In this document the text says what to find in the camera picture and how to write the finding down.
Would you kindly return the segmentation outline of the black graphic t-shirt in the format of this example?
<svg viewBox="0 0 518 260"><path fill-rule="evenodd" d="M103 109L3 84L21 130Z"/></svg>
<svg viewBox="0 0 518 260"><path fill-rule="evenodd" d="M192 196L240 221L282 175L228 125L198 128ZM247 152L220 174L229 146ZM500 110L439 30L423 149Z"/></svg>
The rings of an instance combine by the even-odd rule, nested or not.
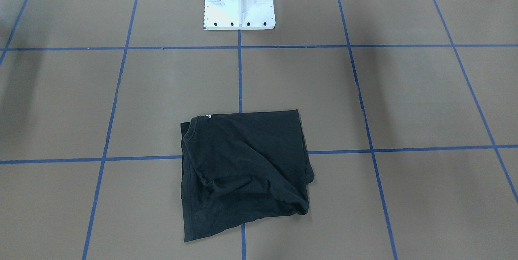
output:
<svg viewBox="0 0 518 260"><path fill-rule="evenodd" d="M297 109L181 123L184 241L309 212L314 172Z"/></svg>

